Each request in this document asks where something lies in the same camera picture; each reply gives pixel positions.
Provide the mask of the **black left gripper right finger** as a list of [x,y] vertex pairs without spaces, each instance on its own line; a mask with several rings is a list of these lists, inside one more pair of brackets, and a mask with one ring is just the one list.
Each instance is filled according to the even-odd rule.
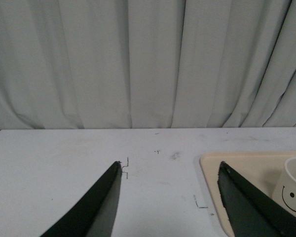
[[296,217],[224,161],[218,188],[236,237],[296,237]]

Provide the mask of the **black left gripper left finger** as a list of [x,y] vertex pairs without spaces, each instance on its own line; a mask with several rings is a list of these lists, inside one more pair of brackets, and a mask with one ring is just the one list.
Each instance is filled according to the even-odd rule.
[[43,237],[110,237],[118,202],[122,168],[115,161],[85,195]]

